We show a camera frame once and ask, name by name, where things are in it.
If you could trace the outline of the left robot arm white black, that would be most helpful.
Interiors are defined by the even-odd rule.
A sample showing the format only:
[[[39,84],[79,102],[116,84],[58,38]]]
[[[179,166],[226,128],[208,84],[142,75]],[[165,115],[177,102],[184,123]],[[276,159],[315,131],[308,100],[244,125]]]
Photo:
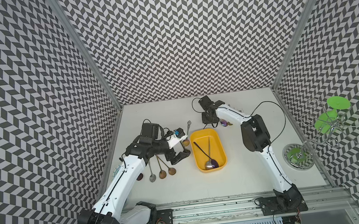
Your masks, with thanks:
[[[78,224],[173,224],[172,211],[157,211],[155,204],[142,202],[127,213],[124,205],[136,181],[149,163],[158,155],[176,165],[190,154],[184,150],[177,154],[174,147],[187,139],[183,129],[165,131],[159,124],[143,123],[140,134],[127,146],[121,165],[110,186],[92,209],[84,209]]]

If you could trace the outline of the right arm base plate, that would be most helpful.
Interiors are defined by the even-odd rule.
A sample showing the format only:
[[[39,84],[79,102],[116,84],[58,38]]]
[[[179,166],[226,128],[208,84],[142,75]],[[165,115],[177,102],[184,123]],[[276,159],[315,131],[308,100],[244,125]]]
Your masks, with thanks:
[[[258,197],[254,203],[259,206],[264,216],[305,212],[309,210],[302,195],[293,196],[290,199],[283,196]]]

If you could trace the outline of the ornate silver gold spoon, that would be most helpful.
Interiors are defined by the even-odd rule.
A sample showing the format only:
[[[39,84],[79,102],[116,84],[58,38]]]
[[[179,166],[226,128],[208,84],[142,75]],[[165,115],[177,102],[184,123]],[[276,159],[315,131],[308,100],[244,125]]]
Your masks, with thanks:
[[[185,147],[190,144],[190,141],[189,141],[188,137],[189,137],[189,130],[190,130],[191,123],[192,123],[192,122],[191,122],[190,120],[187,122],[187,130],[186,130],[187,138],[182,142],[182,144],[183,144]]]

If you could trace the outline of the plain silver spoon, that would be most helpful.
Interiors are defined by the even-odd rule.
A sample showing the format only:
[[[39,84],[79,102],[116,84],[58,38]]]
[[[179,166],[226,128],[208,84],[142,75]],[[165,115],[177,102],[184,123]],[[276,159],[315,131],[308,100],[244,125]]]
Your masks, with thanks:
[[[210,152],[210,138],[208,138],[208,151]],[[212,159],[210,158],[210,154],[208,154],[208,161],[205,163],[206,170],[211,170],[215,168],[215,165],[212,162]]]

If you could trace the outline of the purple iridescent spoon dark handle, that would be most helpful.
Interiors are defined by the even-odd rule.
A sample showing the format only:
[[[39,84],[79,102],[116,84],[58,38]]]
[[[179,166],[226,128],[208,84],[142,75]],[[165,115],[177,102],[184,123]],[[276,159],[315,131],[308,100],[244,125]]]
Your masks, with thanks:
[[[200,151],[202,151],[202,153],[203,153],[204,155],[208,156],[208,154],[206,154],[206,152],[204,152],[204,150],[202,150],[202,148],[201,148],[196,142],[193,142],[193,144],[194,144]],[[214,160],[213,158],[211,158],[211,159],[212,159],[213,164],[215,165],[215,168],[214,168],[214,169],[218,168],[218,167],[219,167],[218,162],[217,162],[216,160]]]

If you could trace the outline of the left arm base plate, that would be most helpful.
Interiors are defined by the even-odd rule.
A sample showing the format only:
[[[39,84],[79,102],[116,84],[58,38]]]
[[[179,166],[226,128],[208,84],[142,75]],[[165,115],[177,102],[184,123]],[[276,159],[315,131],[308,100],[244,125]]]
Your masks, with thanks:
[[[164,209],[151,213],[151,218],[147,224],[173,224],[173,210]]]

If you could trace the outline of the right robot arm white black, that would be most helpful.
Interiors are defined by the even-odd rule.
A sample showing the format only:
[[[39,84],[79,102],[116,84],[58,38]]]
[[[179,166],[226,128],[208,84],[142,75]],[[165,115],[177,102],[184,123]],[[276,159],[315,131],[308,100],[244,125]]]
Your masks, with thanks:
[[[198,99],[202,108],[201,118],[204,124],[217,124],[226,121],[241,129],[242,142],[246,149],[259,155],[261,162],[273,185],[274,197],[260,199],[264,215],[307,211],[308,206],[302,194],[287,174],[283,171],[272,149],[270,133],[262,116],[247,115],[221,100],[212,101],[208,96]]]

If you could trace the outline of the yellow plastic storage box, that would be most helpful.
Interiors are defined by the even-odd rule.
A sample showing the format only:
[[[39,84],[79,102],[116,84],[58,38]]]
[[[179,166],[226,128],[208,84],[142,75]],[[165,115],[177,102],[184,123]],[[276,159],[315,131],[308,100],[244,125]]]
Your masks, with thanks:
[[[196,166],[201,172],[212,173],[222,170],[227,165],[227,155],[216,130],[209,128],[195,131],[191,134],[190,141]],[[218,166],[208,169],[206,163],[211,164],[212,159]]]

